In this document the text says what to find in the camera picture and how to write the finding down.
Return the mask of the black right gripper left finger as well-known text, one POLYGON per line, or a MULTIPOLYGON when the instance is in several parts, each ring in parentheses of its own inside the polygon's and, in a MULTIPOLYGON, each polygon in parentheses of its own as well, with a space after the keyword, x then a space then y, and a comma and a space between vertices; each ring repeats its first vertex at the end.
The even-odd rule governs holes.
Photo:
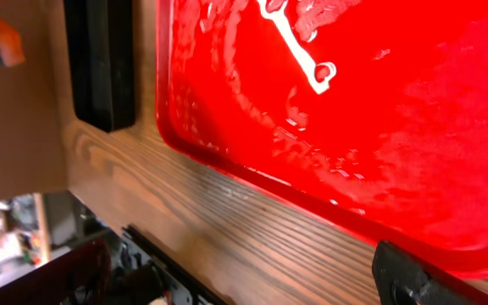
POLYGON ((101 304, 109 283, 107 242, 97 239, 0 287, 0 304, 101 304), (85 288, 82 301, 75 292, 85 288))

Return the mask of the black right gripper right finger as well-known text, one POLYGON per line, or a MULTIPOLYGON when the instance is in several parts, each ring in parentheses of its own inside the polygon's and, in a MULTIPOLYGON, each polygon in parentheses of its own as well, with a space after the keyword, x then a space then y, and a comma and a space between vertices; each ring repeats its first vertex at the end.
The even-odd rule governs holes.
POLYGON ((380 241, 372 274, 381 305, 488 304, 488 294, 403 251, 380 241))

